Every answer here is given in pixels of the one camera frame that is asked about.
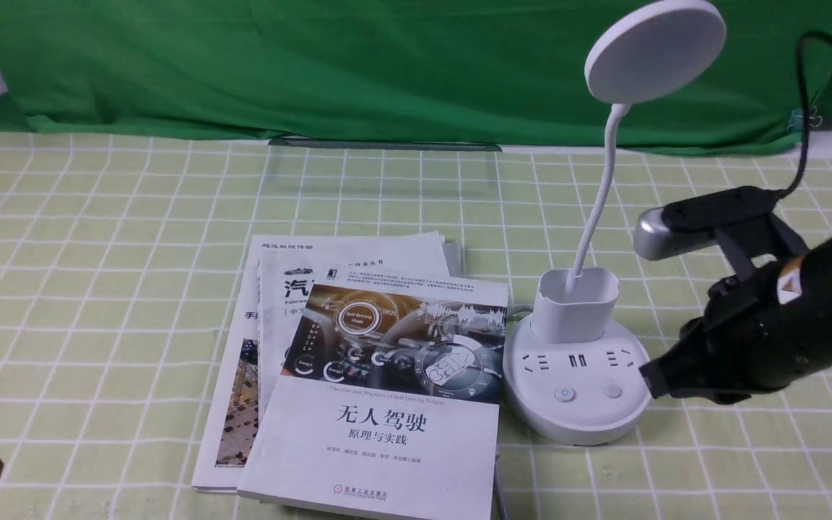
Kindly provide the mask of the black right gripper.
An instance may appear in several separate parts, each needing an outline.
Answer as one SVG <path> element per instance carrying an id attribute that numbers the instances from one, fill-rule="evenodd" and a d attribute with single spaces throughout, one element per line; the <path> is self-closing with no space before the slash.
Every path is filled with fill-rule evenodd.
<path id="1" fill-rule="evenodd" d="M 752 277 L 717 290 L 679 345 L 639 369 L 651 397 L 736 404 L 832 368 L 832 237 L 795 237 Z"/>

